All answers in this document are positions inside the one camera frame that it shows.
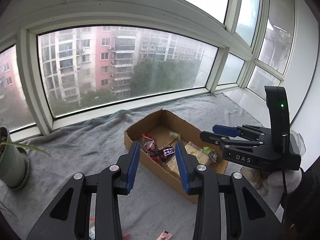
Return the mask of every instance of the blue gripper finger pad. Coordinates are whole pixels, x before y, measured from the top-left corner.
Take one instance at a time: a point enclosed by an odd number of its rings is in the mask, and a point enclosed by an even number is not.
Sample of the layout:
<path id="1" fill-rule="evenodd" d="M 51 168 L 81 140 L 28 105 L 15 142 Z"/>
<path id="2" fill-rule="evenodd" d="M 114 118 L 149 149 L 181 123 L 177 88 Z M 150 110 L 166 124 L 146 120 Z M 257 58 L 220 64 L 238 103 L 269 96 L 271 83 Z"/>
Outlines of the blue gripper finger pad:
<path id="1" fill-rule="evenodd" d="M 128 173 L 127 173 L 127 185 L 125 189 L 128 194 L 133 189 L 134 179 L 136 177 L 136 173 L 138 169 L 139 158 L 140 158 L 140 143 L 137 142 L 134 148 L 133 156 L 132 156 Z"/>
<path id="2" fill-rule="evenodd" d="M 217 134 L 221 134 L 228 137 L 237 137 L 240 136 L 240 132 L 237 131 L 235 127 L 223 126 L 223 125 L 214 125 L 212 131 Z"/>
<path id="3" fill-rule="evenodd" d="M 190 192 L 189 174 L 188 174 L 187 167 L 178 143 L 176 143 L 175 150 L 176 150 L 176 160 L 177 160 L 179 174 L 181 178 L 181 184 L 185 192 L 189 194 Z"/>

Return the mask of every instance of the potted plant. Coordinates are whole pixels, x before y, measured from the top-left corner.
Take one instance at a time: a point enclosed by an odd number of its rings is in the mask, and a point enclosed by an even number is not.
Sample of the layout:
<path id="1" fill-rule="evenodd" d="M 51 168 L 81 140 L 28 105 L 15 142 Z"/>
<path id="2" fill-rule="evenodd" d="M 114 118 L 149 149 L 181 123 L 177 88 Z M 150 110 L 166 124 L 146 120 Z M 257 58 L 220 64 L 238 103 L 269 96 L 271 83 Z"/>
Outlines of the potted plant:
<path id="1" fill-rule="evenodd" d="M 30 162 L 23 148 L 48 154 L 36 147 L 12 142 L 9 130 L 0 127 L 0 179 L 11 189 L 22 188 L 30 174 Z"/>

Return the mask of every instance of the gray blanket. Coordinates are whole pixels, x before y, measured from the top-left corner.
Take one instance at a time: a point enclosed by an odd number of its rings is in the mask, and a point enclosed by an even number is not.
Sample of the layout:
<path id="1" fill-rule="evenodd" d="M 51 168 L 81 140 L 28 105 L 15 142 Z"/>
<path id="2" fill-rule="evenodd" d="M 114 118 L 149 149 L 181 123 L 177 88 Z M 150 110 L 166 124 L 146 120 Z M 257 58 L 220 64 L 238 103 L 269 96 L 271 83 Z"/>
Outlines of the gray blanket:
<path id="1" fill-rule="evenodd" d="M 211 131 L 214 124 L 261 125 L 227 96 L 218 94 L 183 98 L 133 111 L 122 110 L 62 128 L 48 136 L 29 139 L 27 144 L 44 149 L 52 157 L 27 151 L 31 174 L 21 190 L 12 191 L 0 181 L 0 201 L 12 213 L 0 204 L 1 211 L 21 239 L 26 239 L 41 213 L 75 173 L 95 174 L 115 164 L 120 155 L 127 153 L 124 130 L 161 108 L 172 111 L 200 130 Z M 229 163 L 226 174 L 240 167 Z M 192 239 L 196 208 L 196 204 L 168 187 L 141 163 L 133 190 L 128 196 L 119 196 L 122 231 L 124 235 L 131 234 L 130 239 L 157 239 L 163 230 L 171 232 L 172 239 Z"/>

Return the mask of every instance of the open cardboard box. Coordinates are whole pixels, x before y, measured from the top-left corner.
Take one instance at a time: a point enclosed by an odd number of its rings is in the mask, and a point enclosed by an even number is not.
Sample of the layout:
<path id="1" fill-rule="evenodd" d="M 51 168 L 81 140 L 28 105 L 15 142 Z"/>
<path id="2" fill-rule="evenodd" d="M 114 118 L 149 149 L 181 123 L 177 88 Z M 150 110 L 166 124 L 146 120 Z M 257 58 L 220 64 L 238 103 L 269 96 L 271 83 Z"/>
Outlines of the open cardboard box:
<path id="1" fill-rule="evenodd" d="M 147 133 L 157 140 L 158 147 L 171 145 L 175 148 L 175 144 L 178 140 L 170 137 L 170 131 L 179 133 L 184 145 L 191 141 L 193 144 L 201 148 L 205 146 L 213 148 L 218 154 L 218 159 L 216 163 L 210 164 L 209 167 L 217 173 L 224 173 L 228 165 L 228 161 L 222 159 L 222 153 L 219 147 L 203 142 L 200 139 L 201 131 L 198 128 L 167 110 L 159 110 L 151 113 L 140 121 L 131 125 L 124 132 L 124 145 L 127 149 L 129 149 L 133 141 L 141 142 L 142 133 Z M 165 165 L 160 165 L 153 161 L 143 150 L 141 150 L 140 153 L 140 162 L 143 163 L 154 174 L 156 174 L 160 179 L 162 179 L 167 185 L 174 188 L 178 193 L 193 203 L 197 203 L 197 195 L 187 195 L 182 188 L 181 181 L 167 172 Z"/>

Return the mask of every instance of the white glove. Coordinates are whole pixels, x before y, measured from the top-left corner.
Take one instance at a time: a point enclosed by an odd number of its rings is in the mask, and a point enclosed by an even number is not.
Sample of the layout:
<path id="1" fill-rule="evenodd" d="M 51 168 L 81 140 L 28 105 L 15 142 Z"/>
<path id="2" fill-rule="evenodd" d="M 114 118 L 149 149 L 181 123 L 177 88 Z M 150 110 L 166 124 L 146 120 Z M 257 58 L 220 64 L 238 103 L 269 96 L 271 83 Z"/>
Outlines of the white glove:
<path id="1" fill-rule="evenodd" d="M 297 142 L 300 155 L 306 151 L 303 138 L 300 134 L 291 130 Z M 275 213 L 280 205 L 282 194 L 284 192 L 282 171 L 275 171 L 271 174 L 266 172 L 260 172 L 252 168 L 242 167 L 240 172 L 250 182 L 250 184 L 257 190 L 259 195 L 268 204 L 273 213 Z M 287 185 L 287 193 L 292 193 L 301 182 L 302 173 L 298 171 L 285 171 L 285 182 Z"/>

